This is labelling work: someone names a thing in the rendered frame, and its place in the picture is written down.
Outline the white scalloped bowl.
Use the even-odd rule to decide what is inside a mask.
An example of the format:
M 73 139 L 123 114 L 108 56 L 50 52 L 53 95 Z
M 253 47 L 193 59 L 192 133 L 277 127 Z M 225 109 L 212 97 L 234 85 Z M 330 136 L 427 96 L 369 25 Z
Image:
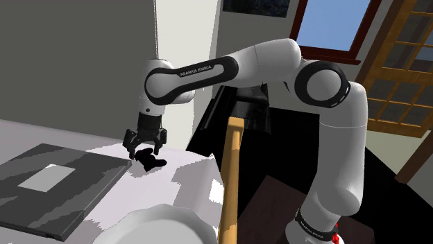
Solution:
M 135 210 L 92 244 L 218 244 L 213 227 L 191 209 L 159 204 Z

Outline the tan wooden chair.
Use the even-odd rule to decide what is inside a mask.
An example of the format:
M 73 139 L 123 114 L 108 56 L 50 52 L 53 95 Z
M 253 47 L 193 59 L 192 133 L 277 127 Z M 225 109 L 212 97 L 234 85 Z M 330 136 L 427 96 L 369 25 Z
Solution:
M 220 170 L 224 192 L 219 244 L 237 244 L 239 151 L 243 132 L 244 120 L 229 117 Z

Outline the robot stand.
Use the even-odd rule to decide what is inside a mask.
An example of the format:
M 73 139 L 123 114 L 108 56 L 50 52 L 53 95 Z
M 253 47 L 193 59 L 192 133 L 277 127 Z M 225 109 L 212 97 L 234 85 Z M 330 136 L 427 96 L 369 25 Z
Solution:
M 276 244 L 306 195 L 267 176 L 238 220 L 237 244 Z M 338 222 L 340 244 L 376 244 L 370 227 L 350 218 Z

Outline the wooden glass pane door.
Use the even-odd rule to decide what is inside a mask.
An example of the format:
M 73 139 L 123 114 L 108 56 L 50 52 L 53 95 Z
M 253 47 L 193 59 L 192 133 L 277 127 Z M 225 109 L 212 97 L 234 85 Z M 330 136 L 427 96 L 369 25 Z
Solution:
M 370 131 L 421 138 L 433 128 L 433 0 L 393 0 L 357 80 Z

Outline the red framed window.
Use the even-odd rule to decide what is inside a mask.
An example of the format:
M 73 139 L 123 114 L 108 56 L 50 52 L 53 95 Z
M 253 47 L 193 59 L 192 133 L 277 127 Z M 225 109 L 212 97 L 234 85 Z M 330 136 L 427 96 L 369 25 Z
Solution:
M 357 55 L 382 0 L 299 0 L 290 38 L 303 57 L 358 65 Z

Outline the small black lumpy object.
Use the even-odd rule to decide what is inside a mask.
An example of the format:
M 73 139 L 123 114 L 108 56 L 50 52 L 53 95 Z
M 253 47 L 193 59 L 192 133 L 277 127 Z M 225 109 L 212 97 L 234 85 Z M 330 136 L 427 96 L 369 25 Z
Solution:
M 155 158 L 152 148 L 138 150 L 135 153 L 135 160 L 141 163 L 146 172 L 152 170 L 153 168 L 163 167 L 167 165 L 167 161 L 165 159 Z

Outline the black cabinet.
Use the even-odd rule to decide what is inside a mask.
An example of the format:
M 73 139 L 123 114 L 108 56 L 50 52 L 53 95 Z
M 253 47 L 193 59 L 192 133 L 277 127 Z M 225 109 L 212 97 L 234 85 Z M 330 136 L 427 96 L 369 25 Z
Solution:
M 307 193 L 316 174 L 319 117 L 270 106 L 268 85 L 220 87 L 194 132 L 187 150 L 223 157 L 228 119 L 245 123 L 239 154 L 238 212 L 242 214 L 269 175 Z

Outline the flat grey box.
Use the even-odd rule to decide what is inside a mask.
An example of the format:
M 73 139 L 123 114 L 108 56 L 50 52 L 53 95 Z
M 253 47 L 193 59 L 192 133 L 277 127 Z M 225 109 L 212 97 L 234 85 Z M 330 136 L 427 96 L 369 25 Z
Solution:
M 131 165 L 41 143 L 0 165 L 0 226 L 65 241 Z

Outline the dark wall picture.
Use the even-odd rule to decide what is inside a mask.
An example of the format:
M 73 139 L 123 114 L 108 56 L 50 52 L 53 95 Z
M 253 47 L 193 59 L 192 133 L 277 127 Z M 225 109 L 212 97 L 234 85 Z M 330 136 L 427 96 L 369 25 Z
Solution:
M 289 3 L 290 0 L 223 0 L 223 11 L 285 18 Z

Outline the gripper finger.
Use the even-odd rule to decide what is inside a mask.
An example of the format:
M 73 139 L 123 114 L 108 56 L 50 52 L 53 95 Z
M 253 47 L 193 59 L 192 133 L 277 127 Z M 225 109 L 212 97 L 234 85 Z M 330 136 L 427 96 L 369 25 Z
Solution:
M 142 140 L 135 131 L 133 131 L 131 129 L 126 130 L 122 145 L 128 151 L 130 159 L 135 158 L 136 148 L 141 143 L 142 143 Z
M 159 155 L 160 149 L 167 143 L 167 130 L 164 128 L 156 130 L 152 135 L 152 140 L 155 144 L 153 154 Z

